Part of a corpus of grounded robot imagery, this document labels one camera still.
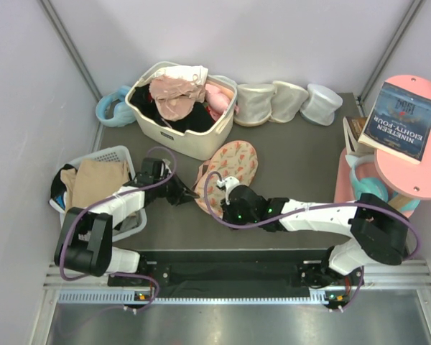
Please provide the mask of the floral mesh laundry bag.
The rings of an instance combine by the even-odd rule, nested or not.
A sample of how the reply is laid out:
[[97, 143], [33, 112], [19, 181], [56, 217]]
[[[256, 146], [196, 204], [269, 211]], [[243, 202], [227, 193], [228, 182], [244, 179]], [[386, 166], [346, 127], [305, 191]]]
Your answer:
[[250, 186], [257, 168], [257, 153], [249, 142], [236, 140], [223, 145], [198, 169], [193, 190], [199, 195], [199, 198], [195, 199], [195, 202], [203, 211], [209, 213], [204, 199], [204, 191], [206, 191], [212, 211], [221, 219], [223, 217], [221, 201], [226, 197], [226, 191], [218, 188], [217, 182], [219, 179], [216, 175], [210, 177], [208, 187], [205, 188], [208, 174], [212, 171], [217, 171], [223, 179], [233, 177], [240, 184]]

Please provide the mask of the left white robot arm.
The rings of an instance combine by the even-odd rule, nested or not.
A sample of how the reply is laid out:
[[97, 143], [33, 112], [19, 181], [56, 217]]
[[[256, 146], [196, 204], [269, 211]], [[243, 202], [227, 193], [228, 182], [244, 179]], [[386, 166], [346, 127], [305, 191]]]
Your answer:
[[64, 219], [54, 262], [64, 280], [120, 274], [133, 285], [148, 278], [148, 267], [138, 252], [113, 245], [113, 230], [126, 218], [158, 198], [172, 206], [194, 201], [198, 194], [187, 187], [166, 160], [146, 157], [133, 180], [109, 197], [86, 208], [71, 208]]

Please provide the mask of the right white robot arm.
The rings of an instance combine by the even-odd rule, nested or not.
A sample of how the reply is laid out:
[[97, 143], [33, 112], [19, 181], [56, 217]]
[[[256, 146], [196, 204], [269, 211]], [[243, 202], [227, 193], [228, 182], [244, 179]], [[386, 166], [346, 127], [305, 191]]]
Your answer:
[[355, 269], [379, 263], [396, 266], [404, 261], [408, 220], [379, 197], [362, 194], [347, 203], [306, 203], [291, 198], [257, 195], [242, 184], [219, 183], [223, 221], [232, 229], [249, 225], [268, 232], [318, 231], [347, 237], [327, 250], [321, 276], [338, 284]]

